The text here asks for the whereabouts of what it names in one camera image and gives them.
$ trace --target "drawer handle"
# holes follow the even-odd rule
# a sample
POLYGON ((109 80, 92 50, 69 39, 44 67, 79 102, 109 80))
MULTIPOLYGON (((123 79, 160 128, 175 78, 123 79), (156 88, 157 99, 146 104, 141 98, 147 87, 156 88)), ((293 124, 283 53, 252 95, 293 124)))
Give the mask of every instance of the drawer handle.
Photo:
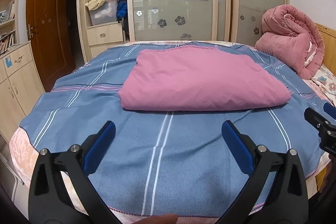
POLYGON ((15 63, 19 63, 19 62, 21 62, 22 57, 23 57, 23 56, 20 56, 19 58, 15 59, 14 62, 15 62, 15 63))
POLYGON ((10 87, 8 87, 8 89, 9 89, 9 91, 10 91, 11 95, 12 95, 12 98, 14 99, 14 94, 13 94, 13 92, 12 92, 11 88, 10 88, 10 87))
POLYGON ((15 88, 15 92, 16 92, 16 94, 18 94, 17 89, 16 89, 16 86, 15 86, 14 83, 13 83, 13 87, 15 88))

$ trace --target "blue gripper pad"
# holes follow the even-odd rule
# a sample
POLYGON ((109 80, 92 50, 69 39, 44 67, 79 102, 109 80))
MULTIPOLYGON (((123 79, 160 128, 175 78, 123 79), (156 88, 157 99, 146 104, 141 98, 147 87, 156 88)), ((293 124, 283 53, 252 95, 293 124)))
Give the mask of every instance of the blue gripper pad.
POLYGON ((252 176, 254 171, 253 156, 238 134, 239 133, 237 133, 230 125, 229 121, 225 121, 223 123, 222 136, 224 141, 226 142, 233 157, 238 163, 240 170, 244 174, 252 176))
POLYGON ((98 137, 84 156, 83 172, 86 175, 96 172, 101 160, 116 136, 116 126, 107 122, 98 132, 98 137))
POLYGON ((334 119, 336 119, 336 108, 333 105, 325 103, 323 106, 323 110, 330 116, 332 116, 334 119))

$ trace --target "translucent storage box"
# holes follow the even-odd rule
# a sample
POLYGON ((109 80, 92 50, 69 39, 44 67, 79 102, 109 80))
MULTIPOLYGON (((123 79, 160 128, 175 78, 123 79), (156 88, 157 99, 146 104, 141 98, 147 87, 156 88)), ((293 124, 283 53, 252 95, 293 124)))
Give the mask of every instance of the translucent storage box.
POLYGON ((102 6, 90 11, 92 25, 118 21, 117 6, 117 0, 106 0, 102 6))

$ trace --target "blue garment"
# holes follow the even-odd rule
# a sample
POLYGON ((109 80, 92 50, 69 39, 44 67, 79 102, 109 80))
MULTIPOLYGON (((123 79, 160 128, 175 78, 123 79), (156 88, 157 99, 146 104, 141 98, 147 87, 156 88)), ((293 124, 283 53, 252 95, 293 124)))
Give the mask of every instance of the blue garment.
POLYGON ((127 15, 127 1, 120 0, 117 6, 117 18, 122 20, 127 15))
MULTIPOLYGON (((305 175, 314 172, 323 151, 318 131, 305 121, 304 111, 312 107, 334 121, 323 111, 326 101, 270 55, 242 45, 189 45, 250 56, 288 87, 291 99, 283 106, 243 111, 126 111, 117 92, 138 53, 178 46, 136 44, 110 48, 57 80, 52 92, 41 96, 20 126, 38 151, 46 147, 61 152, 97 133, 107 120, 113 121, 115 139, 89 179, 108 206, 130 214, 221 216, 248 179, 222 138, 225 120, 231 120, 256 145, 281 153, 295 148, 305 175)), ((220 77, 227 68, 214 69, 220 77)), ((273 177, 270 174, 257 207, 265 201, 273 177)))

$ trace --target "brown door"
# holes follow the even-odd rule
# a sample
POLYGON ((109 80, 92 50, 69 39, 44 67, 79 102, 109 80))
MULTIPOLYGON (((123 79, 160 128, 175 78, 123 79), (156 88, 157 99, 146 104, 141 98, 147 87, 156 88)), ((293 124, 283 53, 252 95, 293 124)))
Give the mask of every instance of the brown door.
POLYGON ((75 68, 66 0, 26 0, 26 17, 36 67, 45 91, 49 92, 58 78, 75 68))

